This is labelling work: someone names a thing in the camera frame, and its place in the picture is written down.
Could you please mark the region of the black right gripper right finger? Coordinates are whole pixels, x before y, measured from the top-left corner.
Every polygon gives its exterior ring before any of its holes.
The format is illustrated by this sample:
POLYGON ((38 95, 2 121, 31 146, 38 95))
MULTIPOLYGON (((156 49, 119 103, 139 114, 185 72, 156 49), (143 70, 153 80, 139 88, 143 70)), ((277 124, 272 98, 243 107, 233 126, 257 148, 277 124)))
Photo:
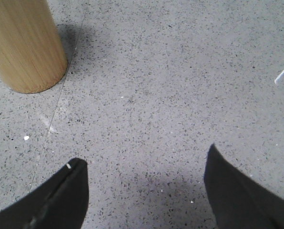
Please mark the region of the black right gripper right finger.
POLYGON ((214 144, 204 184, 218 228, 284 229, 284 200, 227 162, 214 144))

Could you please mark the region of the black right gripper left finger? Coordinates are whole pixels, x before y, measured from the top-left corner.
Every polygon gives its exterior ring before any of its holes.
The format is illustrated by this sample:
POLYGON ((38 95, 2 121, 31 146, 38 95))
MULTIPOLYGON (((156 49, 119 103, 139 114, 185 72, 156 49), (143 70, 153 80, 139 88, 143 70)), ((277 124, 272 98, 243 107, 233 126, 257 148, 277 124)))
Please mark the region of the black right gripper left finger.
POLYGON ((0 211, 0 229, 79 229, 88 203, 87 162, 73 158, 33 192, 0 211))

